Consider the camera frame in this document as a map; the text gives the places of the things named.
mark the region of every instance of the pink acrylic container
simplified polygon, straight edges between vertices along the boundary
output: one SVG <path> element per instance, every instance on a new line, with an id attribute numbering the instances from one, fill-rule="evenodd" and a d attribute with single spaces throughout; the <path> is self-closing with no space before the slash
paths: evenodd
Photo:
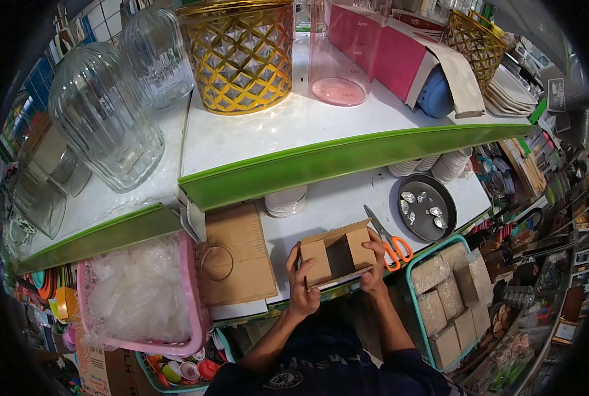
<path id="1" fill-rule="evenodd" d="M 363 9 L 340 4 L 341 0 L 308 1 L 312 3 L 310 92 L 331 105 L 360 105 L 374 80 L 378 37 L 386 16 L 370 18 L 369 13 L 359 13 Z"/>
<path id="2" fill-rule="evenodd" d="M 180 248 L 180 275 L 182 276 L 182 288 L 187 297 L 189 321 L 191 322 L 192 337 L 184 342 L 164 342 L 159 340 L 142 340 L 129 342 L 106 338 L 105 344 L 116 348 L 136 350 L 143 353 L 155 353 L 160 355 L 188 356 L 199 352 L 206 343 L 206 333 L 211 330 L 213 323 L 209 311 L 204 305 L 197 289 L 197 277 L 195 274 L 195 262 L 193 258 L 193 240 L 185 231 L 178 233 Z M 95 282 L 95 274 L 89 266 L 88 260 L 79 261 L 77 270 L 77 294 L 79 298 L 81 323 L 87 333 L 86 321 L 89 320 L 90 309 L 85 297 L 85 290 L 92 288 Z"/>

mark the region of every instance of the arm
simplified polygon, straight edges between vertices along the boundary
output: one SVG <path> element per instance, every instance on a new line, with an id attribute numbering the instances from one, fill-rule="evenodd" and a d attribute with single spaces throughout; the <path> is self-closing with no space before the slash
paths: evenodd
<path id="1" fill-rule="evenodd" d="M 239 362 L 242 367 L 251 370 L 254 374 L 262 374 L 273 365 L 297 325 L 307 315 L 315 313 L 319 305 L 321 305 L 319 301 L 321 292 L 319 289 L 314 288 L 308 292 L 305 285 L 305 276 L 314 264 L 314 258 L 306 260 L 299 270 L 296 269 L 296 263 L 299 261 L 300 244 L 298 242 L 292 248 L 286 260 L 286 271 L 290 282 L 290 303 L 288 307 L 274 326 L 261 337 L 259 342 Z"/>
<path id="2" fill-rule="evenodd" d="M 374 305 L 383 353 L 389 354 L 396 350 L 416 348 L 389 298 L 387 286 L 383 281 L 383 263 L 385 261 L 383 241 L 371 228 L 368 227 L 367 231 L 371 242 L 364 242 L 363 247 L 374 251 L 378 265 L 362 274 L 361 289 L 369 294 L 372 305 Z"/>

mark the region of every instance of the orange scissors handle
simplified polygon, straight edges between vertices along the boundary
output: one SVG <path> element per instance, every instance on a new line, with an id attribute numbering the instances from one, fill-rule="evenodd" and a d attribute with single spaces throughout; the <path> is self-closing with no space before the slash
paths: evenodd
<path id="1" fill-rule="evenodd" d="M 409 247 L 407 242 L 405 242 L 405 240 L 403 240 L 402 238 L 399 238 L 397 236 L 392 236 L 392 243 L 394 244 L 395 251 L 394 251 L 394 249 L 392 249 L 392 247 L 387 242 L 383 242 L 383 248 L 385 248 L 387 253 L 389 253 L 389 255 L 394 259 L 394 262 L 395 262 L 394 267 L 392 267 L 391 265 L 387 264 L 387 262 L 385 262 L 385 268 L 387 268 L 387 271 L 389 271 L 391 273 L 393 273 L 394 271 L 398 271 L 401 267 L 403 267 L 404 265 L 409 263 L 411 261 L 411 259 L 413 258 L 413 250 L 411 250 L 411 248 Z M 404 256 L 404 254 L 402 253 L 399 243 L 402 244 L 406 248 L 406 250 L 408 251 L 407 256 Z M 398 257 L 400 257 L 400 259 L 403 261 L 404 264 L 400 263 L 400 260 L 398 259 Z"/>

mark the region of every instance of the white shelf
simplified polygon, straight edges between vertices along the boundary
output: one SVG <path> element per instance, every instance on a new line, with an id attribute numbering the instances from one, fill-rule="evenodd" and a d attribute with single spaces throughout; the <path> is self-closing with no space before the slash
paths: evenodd
<path id="1" fill-rule="evenodd" d="M 41 249 L 78 234 L 90 227 L 133 212 L 153 203 L 177 206 L 181 147 L 188 114 L 189 99 L 155 112 L 164 133 L 164 154 L 156 170 L 139 187 L 125 194 L 117 194 L 94 173 L 84 190 L 76 198 L 68 197 L 66 213 L 56 238 L 51 240 L 37 232 L 28 248 L 28 256 Z"/>
<path id="2" fill-rule="evenodd" d="M 454 113 L 437 119 L 412 111 L 378 80 L 365 103 L 337 107 L 308 93 L 309 37 L 298 33 L 293 48 L 293 91 L 281 103 L 253 114 L 207 112 L 199 95 L 189 110 L 182 175 L 187 176 L 256 156 L 376 132 L 453 124 L 519 123 L 527 118 L 481 117 L 456 120 Z"/>
<path id="3" fill-rule="evenodd" d="M 287 218 L 273 218 L 264 213 L 263 201 L 258 203 L 270 262 L 277 280 L 273 304 L 290 298 L 284 264 L 290 249 L 301 237 L 329 231 L 367 218 L 367 204 L 391 235 L 404 239 L 413 251 L 431 245 L 411 234 L 398 214 L 397 196 L 402 179 L 394 178 L 387 168 L 366 170 L 308 185 L 305 210 Z M 445 184 L 457 208 L 456 229 L 479 216 L 490 207 L 488 196 L 479 180 L 456 179 Z M 329 284 L 325 288 L 336 286 Z"/>

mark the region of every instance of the hand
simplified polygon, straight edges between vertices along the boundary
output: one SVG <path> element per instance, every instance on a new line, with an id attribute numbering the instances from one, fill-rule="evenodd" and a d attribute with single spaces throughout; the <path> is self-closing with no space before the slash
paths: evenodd
<path id="1" fill-rule="evenodd" d="M 387 286 L 383 281 L 383 265 L 385 264 L 385 248 L 383 248 L 383 240 L 378 233 L 369 227 L 367 227 L 367 232 L 369 233 L 369 239 L 371 242 L 363 242 L 362 246 L 374 251 L 378 265 L 375 265 L 374 268 L 361 275 L 361 290 L 370 295 L 386 293 Z"/>
<path id="2" fill-rule="evenodd" d="M 310 272 L 310 268 L 316 260 L 310 258 L 301 265 L 299 270 L 296 268 L 296 263 L 301 255 L 300 246 L 301 242 L 297 242 L 286 260 L 286 271 L 290 282 L 290 303 L 287 310 L 288 314 L 291 314 L 297 321 L 303 321 L 307 315 L 317 312 L 319 305 L 321 305 L 319 289 L 313 288 L 308 291 L 305 284 L 305 276 Z"/>

